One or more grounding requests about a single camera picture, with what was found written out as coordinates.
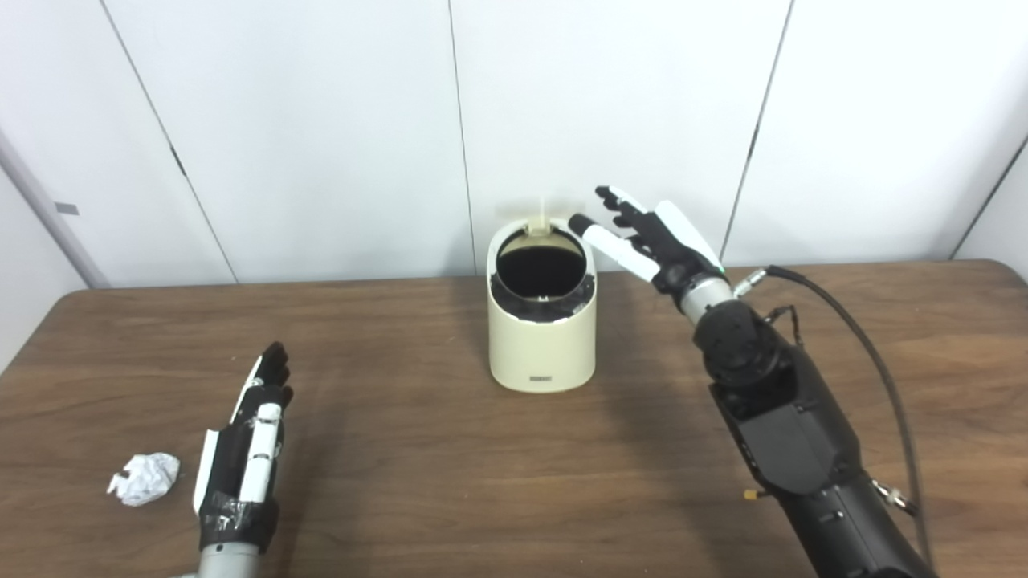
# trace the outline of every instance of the cream trash can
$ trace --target cream trash can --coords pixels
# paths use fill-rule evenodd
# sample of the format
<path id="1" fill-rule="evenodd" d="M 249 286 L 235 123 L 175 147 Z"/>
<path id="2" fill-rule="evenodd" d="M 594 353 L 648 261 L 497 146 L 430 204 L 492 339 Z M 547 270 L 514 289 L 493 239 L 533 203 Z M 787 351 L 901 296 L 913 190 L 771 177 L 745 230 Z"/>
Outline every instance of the cream trash can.
<path id="1" fill-rule="evenodd" d="M 506 388 L 554 393 L 596 368 L 596 265 L 564 219 L 524 219 L 489 243 L 489 367 Z"/>

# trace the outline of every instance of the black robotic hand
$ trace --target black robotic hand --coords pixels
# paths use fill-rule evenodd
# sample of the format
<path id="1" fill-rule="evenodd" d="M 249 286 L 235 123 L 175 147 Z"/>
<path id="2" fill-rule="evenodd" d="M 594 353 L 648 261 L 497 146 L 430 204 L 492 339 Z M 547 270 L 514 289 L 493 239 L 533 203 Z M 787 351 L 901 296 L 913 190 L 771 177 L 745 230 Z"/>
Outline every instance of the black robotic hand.
<path id="1" fill-rule="evenodd" d="M 656 210 L 647 211 L 627 193 L 611 186 L 596 187 L 596 194 L 604 207 L 617 213 L 614 224 L 634 229 L 635 233 L 621 240 L 582 214 L 570 219 L 572 230 L 592 244 L 627 243 L 638 256 L 625 254 L 627 247 L 622 246 L 622 257 L 615 259 L 627 261 L 622 264 L 653 283 L 657 291 L 671 295 L 677 303 L 691 283 L 704 278 L 725 279 L 714 252 L 674 205 L 664 202 Z M 639 257 L 656 266 L 646 265 Z"/>
<path id="2" fill-rule="evenodd" d="M 243 385 L 228 425 L 208 432 L 193 495 L 200 521 L 200 550 L 242 543 L 267 549 L 279 519 L 273 498 L 283 416 L 293 399 L 289 356 L 271 344 Z"/>

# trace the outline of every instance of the white wall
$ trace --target white wall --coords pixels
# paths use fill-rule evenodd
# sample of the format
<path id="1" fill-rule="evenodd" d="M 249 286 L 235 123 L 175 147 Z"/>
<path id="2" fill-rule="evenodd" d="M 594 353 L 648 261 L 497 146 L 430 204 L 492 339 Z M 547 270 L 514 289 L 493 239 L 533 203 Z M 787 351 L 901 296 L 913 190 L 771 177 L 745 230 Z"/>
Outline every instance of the white wall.
<path id="1" fill-rule="evenodd" d="M 0 4 L 0 166 L 114 286 L 470 274 L 596 184 L 730 264 L 941 258 L 1028 134 L 1023 2 L 796 0 L 737 209 L 787 0 L 107 4 L 189 180 L 100 2 Z"/>
<path id="2" fill-rule="evenodd" d="M 232 282 L 100 2 L 0 3 L 0 156 L 99 284 Z"/>
<path id="3" fill-rule="evenodd" d="M 0 171 L 0 372 L 53 303 L 85 284 Z"/>
<path id="4" fill-rule="evenodd" d="M 1028 135 L 1028 3 L 796 0 L 730 264 L 946 258 Z"/>
<path id="5" fill-rule="evenodd" d="M 454 0 L 479 272 L 503 224 L 609 223 L 617 185 L 676 202 L 720 249 L 787 0 Z"/>
<path id="6" fill-rule="evenodd" d="M 956 258 L 995 259 L 1028 281 L 1028 154 L 1024 149 Z"/>
<path id="7" fill-rule="evenodd" d="M 474 266 L 446 0 L 108 0 L 240 279 Z"/>

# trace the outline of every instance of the wooden table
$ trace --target wooden table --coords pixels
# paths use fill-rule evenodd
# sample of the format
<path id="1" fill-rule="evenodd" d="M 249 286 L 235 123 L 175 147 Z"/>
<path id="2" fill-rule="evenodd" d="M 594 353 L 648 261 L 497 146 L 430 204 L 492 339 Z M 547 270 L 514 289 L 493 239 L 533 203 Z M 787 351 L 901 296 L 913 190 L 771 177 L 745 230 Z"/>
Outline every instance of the wooden table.
<path id="1" fill-rule="evenodd" d="M 895 374 L 943 577 L 1023 578 L 1028 288 L 986 261 L 800 270 Z M 274 339 L 296 399 L 266 576 L 813 575 L 777 505 L 741 499 L 754 484 L 665 297 L 602 275 L 596 374 L 549 396 L 490 378 L 484 297 L 478 278 L 69 295 L 0 378 L 0 575 L 193 571 L 204 430 Z M 780 281 L 751 302 L 801 306 L 869 470 L 906 487 L 885 393 L 842 322 Z M 104 495 L 133 454 L 157 450 L 183 460 L 167 497 Z"/>

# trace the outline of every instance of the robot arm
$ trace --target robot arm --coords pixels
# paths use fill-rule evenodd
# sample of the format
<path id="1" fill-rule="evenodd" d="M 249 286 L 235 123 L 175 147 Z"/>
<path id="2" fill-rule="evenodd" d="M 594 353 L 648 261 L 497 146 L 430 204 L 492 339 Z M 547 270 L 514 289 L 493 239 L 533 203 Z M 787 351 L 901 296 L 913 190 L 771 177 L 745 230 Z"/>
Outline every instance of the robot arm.
<path id="1" fill-rule="evenodd" d="M 228 425 L 208 431 L 193 509 L 200 525 L 198 578 L 253 578 L 274 535 L 272 497 L 283 413 L 293 398 L 286 386 L 289 357 L 280 342 L 257 358 Z"/>
<path id="2" fill-rule="evenodd" d="M 889 516 L 856 434 L 803 349 L 736 298 L 714 252 L 673 205 L 647 212 L 616 188 L 596 193 L 618 213 L 615 224 L 636 234 L 621 239 L 584 215 L 572 217 L 572 230 L 670 295 L 696 326 L 714 403 L 817 575 L 935 578 Z"/>

